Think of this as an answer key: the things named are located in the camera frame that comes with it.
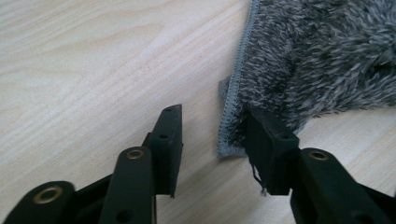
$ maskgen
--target microfiber cloth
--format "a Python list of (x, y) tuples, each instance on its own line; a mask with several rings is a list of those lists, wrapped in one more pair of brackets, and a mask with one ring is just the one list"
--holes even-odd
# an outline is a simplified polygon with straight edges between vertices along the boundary
[(299, 132), (313, 117), (396, 106), (396, 1), (253, 0), (219, 84), (219, 157), (245, 156), (250, 106)]

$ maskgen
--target cloth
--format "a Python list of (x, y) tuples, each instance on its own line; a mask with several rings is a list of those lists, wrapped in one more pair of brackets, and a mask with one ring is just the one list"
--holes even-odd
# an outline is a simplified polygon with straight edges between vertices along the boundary
[(245, 156), (258, 106), (299, 132), (312, 117), (396, 106), (396, 1), (253, 0), (233, 73), (219, 84), (218, 155)]

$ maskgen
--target plush fabric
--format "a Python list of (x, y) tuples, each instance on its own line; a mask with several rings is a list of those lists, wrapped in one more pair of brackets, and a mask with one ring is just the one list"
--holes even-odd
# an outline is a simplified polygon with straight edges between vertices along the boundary
[(396, 1), (253, 0), (219, 91), (219, 157), (246, 155), (253, 105), (295, 133), (312, 117), (396, 106)]

